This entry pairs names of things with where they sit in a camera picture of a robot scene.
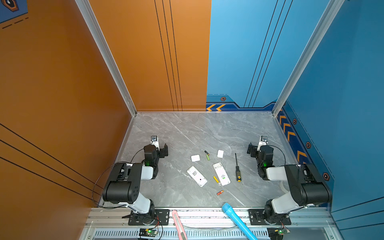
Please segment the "black yellow battery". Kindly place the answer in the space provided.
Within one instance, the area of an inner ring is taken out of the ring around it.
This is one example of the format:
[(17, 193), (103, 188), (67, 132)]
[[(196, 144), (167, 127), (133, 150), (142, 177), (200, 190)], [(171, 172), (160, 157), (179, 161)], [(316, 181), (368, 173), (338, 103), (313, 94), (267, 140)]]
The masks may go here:
[(235, 159), (236, 159), (236, 177), (237, 177), (237, 181), (241, 182), (242, 181), (242, 176), (241, 176), (240, 167), (238, 165), (237, 154), (235, 154)]

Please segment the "white battery cover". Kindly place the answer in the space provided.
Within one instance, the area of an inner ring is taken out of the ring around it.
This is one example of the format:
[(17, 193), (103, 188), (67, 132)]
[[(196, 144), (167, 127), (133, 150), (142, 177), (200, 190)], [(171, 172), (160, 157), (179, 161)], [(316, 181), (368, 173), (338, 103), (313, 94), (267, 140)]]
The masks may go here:
[(218, 157), (219, 159), (222, 159), (222, 158), (224, 157), (224, 151), (223, 151), (223, 150), (218, 150), (218, 152), (217, 152), (217, 157)]
[(191, 156), (191, 161), (192, 162), (198, 162), (200, 160), (201, 160), (200, 155), (193, 155), (193, 156)]

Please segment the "white remote with back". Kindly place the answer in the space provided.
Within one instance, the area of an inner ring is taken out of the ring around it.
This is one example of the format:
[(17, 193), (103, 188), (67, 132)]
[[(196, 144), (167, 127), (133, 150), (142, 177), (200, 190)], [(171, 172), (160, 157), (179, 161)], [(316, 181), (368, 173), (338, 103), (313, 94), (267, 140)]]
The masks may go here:
[(214, 168), (222, 186), (226, 186), (226, 185), (231, 183), (229, 176), (228, 176), (226, 170), (224, 169), (222, 163), (213, 164), (213, 168)]

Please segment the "white remote control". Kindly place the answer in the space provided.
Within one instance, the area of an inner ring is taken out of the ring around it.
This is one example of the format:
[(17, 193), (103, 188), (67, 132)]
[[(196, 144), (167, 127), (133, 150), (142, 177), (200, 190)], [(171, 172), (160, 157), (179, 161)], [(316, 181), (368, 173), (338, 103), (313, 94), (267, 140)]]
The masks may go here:
[(194, 167), (190, 167), (187, 170), (187, 173), (191, 176), (191, 178), (202, 188), (208, 180)]

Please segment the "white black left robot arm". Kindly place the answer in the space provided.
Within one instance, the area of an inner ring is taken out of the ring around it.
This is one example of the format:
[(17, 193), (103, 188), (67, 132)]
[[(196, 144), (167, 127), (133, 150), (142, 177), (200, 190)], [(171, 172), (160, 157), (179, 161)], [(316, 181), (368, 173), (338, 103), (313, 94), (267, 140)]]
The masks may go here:
[(144, 146), (145, 159), (140, 163), (116, 163), (103, 189), (103, 200), (132, 210), (132, 217), (145, 225), (155, 220), (154, 202), (140, 193), (142, 180), (154, 180), (159, 172), (159, 161), (169, 155), (168, 146)]

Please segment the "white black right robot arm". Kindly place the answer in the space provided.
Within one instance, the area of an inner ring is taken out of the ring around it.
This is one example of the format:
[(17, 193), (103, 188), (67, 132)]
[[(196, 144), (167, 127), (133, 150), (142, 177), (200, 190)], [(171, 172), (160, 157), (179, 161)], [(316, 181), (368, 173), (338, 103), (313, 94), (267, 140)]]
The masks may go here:
[(249, 144), (247, 153), (256, 159), (258, 174), (265, 181), (287, 182), (288, 192), (268, 200), (262, 213), (253, 218), (267, 225), (283, 223), (291, 212), (308, 205), (322, 205), (332, 201), (332, 192), (313, 164), (274, 166), (274, 148), (260, 143)]

